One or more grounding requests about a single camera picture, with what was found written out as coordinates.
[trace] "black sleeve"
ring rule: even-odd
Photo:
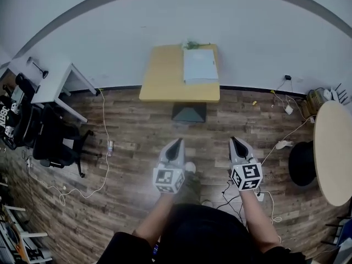
[[[290,253],[288,249],[282,246],[274,247],[263,255],[264,263],[279,264],[305,264],[305,256],[300,253]]]
[[[152,249],[145,239],[127,233],[116,233],[97,264],[151,263]]]

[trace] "forearm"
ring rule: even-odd
[[[173,206],[173,197],[174,195],[172,194],[163,194],[155,204],[153,210],[133,233],[137,237],[147,240],[152,248],[164,230]]]
[[[276,230],[265,215],[255,193],[251,190],[240,191],[247,226],[259,249],[266,252],[276,246],[281,246]]]

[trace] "white desk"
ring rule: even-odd
[[[49,102],[55,102],[70,114],[74,115],[82,122],[86,123],[87,119],[81,114],[76,112],[74,109],[65,104],[62,100],[59,99],[61,91],[63,91],[68,96],[71,95],[69,91],[64,88],[67,77],[71,72],[73,72],[79,80],[81,80],[88,89],[97,95],[97,91],[94,89],[93,85],[82,75],[81,72],[71,63],[70,61],[57,61],[53,62],[52,65],[47,67],[49,74],[46,78],[42,79],[39,83],[39,86],[34,94],[34,97],[31,101],[33,104],[43,104]]]

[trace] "person's right arm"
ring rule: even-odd
[[[276,230],[252,190],[240,191],[249,233],[262,253],[281,246]]]

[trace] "power strip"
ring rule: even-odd
[[[263,192],[261,192],[259,196],[258,196],[258,193],[256,193],[255,196],[257,197],[258,201],[264,200],[264,193]]]

